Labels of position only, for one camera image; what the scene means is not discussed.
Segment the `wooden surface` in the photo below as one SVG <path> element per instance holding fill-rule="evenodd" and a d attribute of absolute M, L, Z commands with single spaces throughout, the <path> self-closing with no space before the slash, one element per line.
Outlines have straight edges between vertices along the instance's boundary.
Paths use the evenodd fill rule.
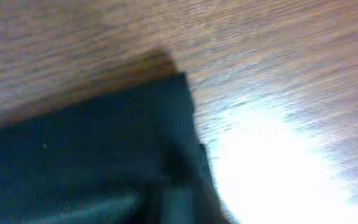
<path fill-rule="evenodd" d="M 358 0 L 1 0 L 0 126 L 164 76 L 166 52 L 235 219 L 358 223 Z"/>

